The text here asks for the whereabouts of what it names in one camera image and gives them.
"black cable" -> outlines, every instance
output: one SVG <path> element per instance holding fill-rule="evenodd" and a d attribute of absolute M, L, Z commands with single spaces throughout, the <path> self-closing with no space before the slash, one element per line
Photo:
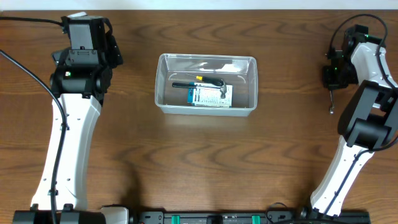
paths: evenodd
<path fill-rule="evenodd" d="M 380 59 L 380 54 L 381 54 L 381 53 L 380 53 L 380 48 L 381 48 L 381 45 L 386 41 L 386 38 L 387 38 L 387 35 L 388 35 L 388 28 L 387 28 L 387 25 L 386 25 L 386 23 L 385 23 L 380 17 L 377 17 L 377 16 L 372 15 L 372 14 L 358 14 L 358 15 L 355 15 L 355 16 L 351 16 L 350 18 L 348 18 L 347 20 L 345 20 L 342 24 L 340 24 L 340 26 L 337 28 L 337 30 L 333 33 L 333 35 L 332 35 L 332 37 L 331 37 L 330 44 L 329 44 L 329 53 L 330 53 L 331 50 L 332 50 L 332 44 L 333 44 L 333 40 L 334 40 L 334 38 L 335 38 L 335 35 L 336 35 L 337 32 L 340 30 L 340 28 L 341 28 L 344 24 L 346 24 L 346 22 L 348 22 L 348 21 L 350 21 L 350 20 L 352 20 L 352 19 L 354 19 L 354 18 L 361 17 L 361 16 L 368 16 L 368 17 L 375 18 L 375 19 L 377 19 L 377 20 L 383 25 L 383 27 L 384 27 L 384 37 L 383 37 L 383 39 L 380 41 L 379 45 L 377 46 L 375 56 L 376 56 L 377 64 L 379 65 L 379 68 L 380 68 L 381 75 L 382 75 L 383 79 L 384 79 L 384 80 L 386 81 L 386 83 L 391 87 L 392 91 L 394 91 L 394 93 L 398 96 L 398 90 L 397 90 L 397 88 L 390 82 L 390 80 L 388 80 L 388 77 L 387 77 L 387 75 L 386 75 L 386 72 L 384 71 L 384 68 L 383 68 L 383 66 L 382 66 L 381 59 Z M 388 143 L 388 144 L 386 144 L 386 145 L 384 145 L 384 146 L 382 146 L 382 147 L 379 147 L 379 148 L 376 148 L 376 149 L 368 149 L 368 150 L 365 150 L 365 151 L 362 151 L 362 152 L 358 153 L 358 155 L 356 155 L 356 156 L 354 157 L 354 161 L 353 161 L 351 167 L 348 169 L 347 174 L 345 175 L 345 177 L 344 177 L 342 183 L 340 184 L 338 190 L 335 192 L 335 196 L 333 196 L 331 202 L 330 202 L 329 205 L 327 206 L 327 208 L 326 208 L 325 212 L 323 213 L 323 215 L 326 215 L 326 214 L 329 212 L 331 206 L 333 205 L 333 203 L 334 203 L 335 200 L 337 199 L 337 196 L 339 195 L 339 193 L 341 192 L 342 188 L 344 187 L 344 185 L 345 185 L 345 183 L 346 183 L 346 181 L 347 181 L 347 179 L 348 179 L 348 176 L 350 175 L 351 171 L 353 170 L 353 168 L 354 168 L 354 166 L 355 166 L 355 164 L 356 164 L 356 162 L 358 161 L 358 159 L 359 159 L 360 156 L 362 156 L 364 153 L 367 153 L 367 152 L 373 153 L 373 152 L 383 151 L 383 150 L 389 149 L 390 147 L 392 147 L 393 145 L 395 145 L 397 142 L 398 142 L 398 136 L 397 136 L 393 141 L 391 141 L 390 143 Z"/>
<path fill-rule="evenodd" d="M 268 207 L 267 211 L 266 211 L 266 218 L 268 219 L 268 221 L 269 221 L 271 224 L 274 223 L 274 222 L 271 220 L 272 217 L 269 217 L 269 216 L 268 216 L 268 211 L 269 211 L 272 207 L 275 207 L 275 205 L 282 205 L 282 206 L 284 206 L 285 208 L 287 208 L 287 206 L 286 206 L 284 203 L 282 203 L 282 202 L 275 202 L 275 203 L 273 203 L 272 205 L 270 205 L 270 206 Z"/>
<path fill-rule="evenodd" d="M 352 224 L 352 223 L 346 223 L 346 222 L 340 222 L 340 221 L 335 221 L 335 220 L 319 220 L 319 219 L 299 219 L 299 220 L 283 220 L 279 222 L 275 222 L 273 224 Z"/>
<path fill-rule="evenodd" d="M 34 80 L 36 80 L 53 98 L 55 104 L 57 104 L 58 109 L 60 110 L 61 117 L 62 117 L 62 130 L 61 130 L 61 137 L 60 137 L 60 142 L 58 145 L 58 150 L 57 150 L 57 155 L 55 156 L 55 162 L 54 162 L 54 168 L 52 172 L 52 178 L 51 178 L 51 189 L 50 189 L 50 199 L 51 199 L 51 216 L 52 216 L 52 221 L 53 224 L 57 224 L 57 203 L 55 201 L 55 184 L 57 181 L 57 174 L 58 174 L 58 165 L 60 163 L 60 158 L 61 158 L 61 153 L 62 153 L 62 147 L 63 147 L 63 142 L 65 140 L 65 135 L 67 133 L 67 116 L 65 115 L 65 112 L 63 110 L 63 107 L 61 103 L 58 101 L 57 97 L 54 96 L 50 88 L 38 77 L 36 76 L 33 72 L 29 71 L 29 69 L 25 68 L 25 66 L 21 65 L 19 62 L 17 62 L 15 59 L 13 59 L 11 56 L 9 56 L 7 53 L 4 51 L 0 50 L 0 54 L 3 55 L 5 58 L 10 60 L 12 63 L 16 64 L 19 68 L 21 68 L 23 71 L 28 73 Z"/>
<path fill-rule="evenodd" d="M 0 20 L 26 21 L 26 22 L 48 22 L 48 23 L 59 25 L 59 26 L 63 26 L 63 24 L 61 22 L 53 21 L 50 19 L 33 19 L 33 18 L 0 16 Z"/>

